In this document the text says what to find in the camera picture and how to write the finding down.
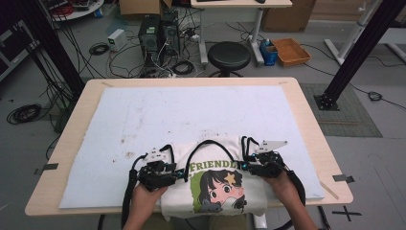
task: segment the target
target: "gray mat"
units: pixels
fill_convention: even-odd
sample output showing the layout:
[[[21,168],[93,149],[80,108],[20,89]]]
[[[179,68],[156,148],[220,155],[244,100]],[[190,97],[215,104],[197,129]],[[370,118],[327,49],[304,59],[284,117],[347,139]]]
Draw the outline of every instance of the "gray mat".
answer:
[[[350,86],[346,87],[337,101],[339,111],[319,110],[313,96],[322,95],[327,87],[327,84],[301,84],[304,95],[325,136],[382,137]]]

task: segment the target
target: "stool seat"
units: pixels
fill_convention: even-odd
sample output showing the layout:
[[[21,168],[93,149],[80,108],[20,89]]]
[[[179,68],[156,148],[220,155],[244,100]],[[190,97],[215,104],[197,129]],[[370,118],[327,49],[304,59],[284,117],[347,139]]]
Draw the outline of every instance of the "stool seat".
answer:
[[[207,54],[209,62],[229,77],[230,72],[240,70],[251,61],[250,51],[243,45],[223,41],[212,46]]]

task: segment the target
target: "tote bag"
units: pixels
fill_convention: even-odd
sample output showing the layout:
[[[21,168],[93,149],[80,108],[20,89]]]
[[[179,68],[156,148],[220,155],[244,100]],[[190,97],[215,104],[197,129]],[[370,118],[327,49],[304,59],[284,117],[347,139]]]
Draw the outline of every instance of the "tote bag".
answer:
[[[171,145],[176,170],[185,169],[185,179],[177,180],[162,195],[164,217],[263,215],[267,208],[264,181],[239,168],[242,154],[258,148],[247,140],[223,137]]]

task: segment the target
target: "background desk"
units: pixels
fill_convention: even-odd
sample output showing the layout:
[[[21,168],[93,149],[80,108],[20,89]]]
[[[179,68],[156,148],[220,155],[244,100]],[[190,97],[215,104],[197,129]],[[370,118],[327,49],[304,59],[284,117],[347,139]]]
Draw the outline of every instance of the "background desk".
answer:
[[[232,0],[232,1],[212,1],[197,2],[191,0],[192,6],[201,9],[200,11],[200,61],[207,64],[206,44],[204,41],[203,23],[208,22],[255,22],[253,34],[249,36],[250,46],[254,51],[257,66],[263,64],[262,55],[259,52],[257,36],[259,32],[260,21],[264,8],[285,8],[291,7],[290,0],[266,0],[264,4],[256,0]]]
[[[120,208],[59,209],[69,172],[79,151],[83,136],[98,107],[106,87],[174,87],[211,85],[280,85],[289,102],[321,184],[325,198],[309,201],[308,205],[340,204],[352,202],[350,188],[345,181],[332,178],[341,171],[305,99],[298,82],[293,78],[228,78],[228,79],[159,79],[159,80],[91,80],[86,84],[71,118],[51,156],[49,164],[58,164],[56,170],[44,171],[30,198],[26,214],[49,216],[68,214],[120,213]],[[268,203],[268,206],[281,206]]]

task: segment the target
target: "computer tower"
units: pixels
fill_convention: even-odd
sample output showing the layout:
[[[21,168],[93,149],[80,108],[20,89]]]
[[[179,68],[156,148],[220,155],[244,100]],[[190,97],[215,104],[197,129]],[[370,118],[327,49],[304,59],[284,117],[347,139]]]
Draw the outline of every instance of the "computer tower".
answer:
[[[145,66],[161,66],[164,61],[163,36],[161,16],[159,14],[147,14],[141,22],[138,32],[141,50],[145,59]]]
[[[180,53],[178,11],[165,11],[162,17],[162,27],[168,56],[178,56]]]

